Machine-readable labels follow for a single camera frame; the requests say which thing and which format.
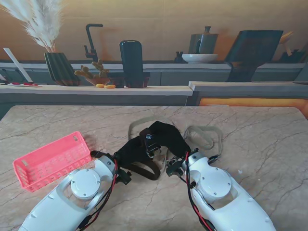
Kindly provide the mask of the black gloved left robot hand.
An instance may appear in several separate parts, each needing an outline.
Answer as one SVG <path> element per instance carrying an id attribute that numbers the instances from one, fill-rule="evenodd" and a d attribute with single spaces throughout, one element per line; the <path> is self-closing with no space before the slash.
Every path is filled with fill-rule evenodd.
<path id="1" fill-rule="evenodd" d="M 129 140 L 122 148 L 115 152 L 114 158 L 120 167 L 127 167 L 135 162 L 141 163 L 151 160 L 139 136 Z"/>

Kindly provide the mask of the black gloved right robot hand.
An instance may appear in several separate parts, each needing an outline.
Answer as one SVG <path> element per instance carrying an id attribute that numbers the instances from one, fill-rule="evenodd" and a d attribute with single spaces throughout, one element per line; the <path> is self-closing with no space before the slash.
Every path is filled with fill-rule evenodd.
<path id="1" fill-rule="evenodd" d="M 176 157 L 182 158 L 191 149 L 179 130 L 171 124 L 155 121 L 148 128 L 140 132 L 140 137 L 151 135 L 151 140 L 160 146 L 167 147 Z"/>

